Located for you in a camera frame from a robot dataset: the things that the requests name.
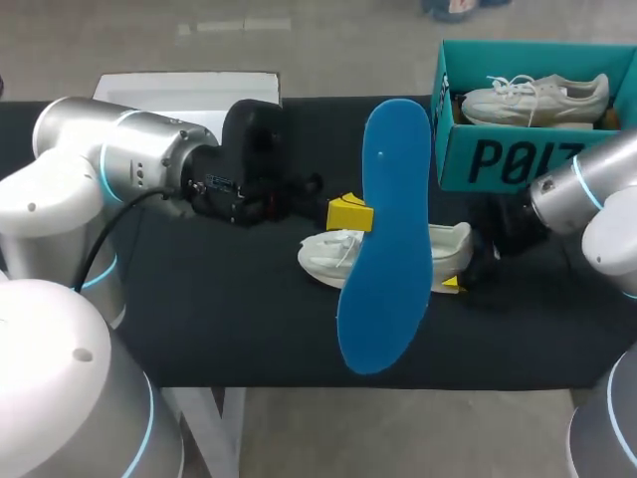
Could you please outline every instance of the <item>concrete floor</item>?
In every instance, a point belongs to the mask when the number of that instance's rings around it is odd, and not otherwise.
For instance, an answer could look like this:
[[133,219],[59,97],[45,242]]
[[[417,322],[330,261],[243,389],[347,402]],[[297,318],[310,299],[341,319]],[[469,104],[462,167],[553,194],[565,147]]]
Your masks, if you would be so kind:
[[[2,2],[4,99],[90,96],[103,73],[167,70],[278,71],[288,97],[428,94],[443,38],[637,43],[634,0],[516,0],[454,26],[417,2]],[[254,389],[242,474],[561,478],[571,412],[566,391]]]

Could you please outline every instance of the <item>black table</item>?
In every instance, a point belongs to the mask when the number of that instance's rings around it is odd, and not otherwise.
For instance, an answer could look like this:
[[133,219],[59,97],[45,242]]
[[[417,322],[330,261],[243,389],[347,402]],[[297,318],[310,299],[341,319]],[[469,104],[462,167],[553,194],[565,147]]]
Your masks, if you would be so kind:
[[[284,100],[295,167],[321,173],[327,193],[360,192],[363,128],[382,100]],[[32,160],[44,105],[0,103],[0,177]],[[430,220],[465,219],[471,196],[430,177]],[[114,237],[128,300],[119,335],[159,386],[507,390],[592,386],[637,339],[637,304],[591,271],[572,238],[504,262],[497,286],[435,295],[399,362],[358,376],[338,349],[338,292],[297,264],[299,242],[316,232],[295,218],[245,230],[133,211]]]

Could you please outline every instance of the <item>shoe box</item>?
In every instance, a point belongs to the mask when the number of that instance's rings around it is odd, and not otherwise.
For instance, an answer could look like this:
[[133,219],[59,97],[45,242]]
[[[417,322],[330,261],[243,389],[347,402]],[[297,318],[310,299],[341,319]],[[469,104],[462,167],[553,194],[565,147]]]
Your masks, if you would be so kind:
[[[621,128],[637,125],[637,47],[496,41],[444,41],[431,102],[438,182],[448,191],[508,193],[530,184]],[[487,77],[560,75],[589,82],[606,74],[608,111],[593,128],[475,125],[463,95],[491,87]]]

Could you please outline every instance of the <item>blue insole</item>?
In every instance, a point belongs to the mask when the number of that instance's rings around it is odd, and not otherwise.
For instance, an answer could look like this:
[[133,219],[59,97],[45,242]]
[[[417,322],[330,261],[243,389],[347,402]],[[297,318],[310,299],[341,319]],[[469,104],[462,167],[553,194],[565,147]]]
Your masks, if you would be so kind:
[[390,100],[372,112],[362,180],[373,226],[340,293],[336,316],[342,355],[357,373],[375,373],[397,361],[427,310],[433,281],[430,160],[431,126],[422,107]]

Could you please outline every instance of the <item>white shoe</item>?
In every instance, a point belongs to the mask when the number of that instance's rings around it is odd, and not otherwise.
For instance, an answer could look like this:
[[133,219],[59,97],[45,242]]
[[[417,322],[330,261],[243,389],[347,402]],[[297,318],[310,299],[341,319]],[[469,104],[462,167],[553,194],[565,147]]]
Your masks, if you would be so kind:
[[[434,259],[432,291],[457,293],[458,289],[443,282],[464,271],[473,255],[471,226],[461,222],[455,226],[429,225]],[[342,289],[358,257],[363,233],[360,231],[328,231],[311,236],[301,244],[299,264],[312,277],[324,284]]]
[[558,75],[534,80],[519,75],[511,81],[487,77],[493,88],[474,90],[462,103],[462,113],[473,124],[555,126],[593,123],[608,107],[608,77],[571,82]]

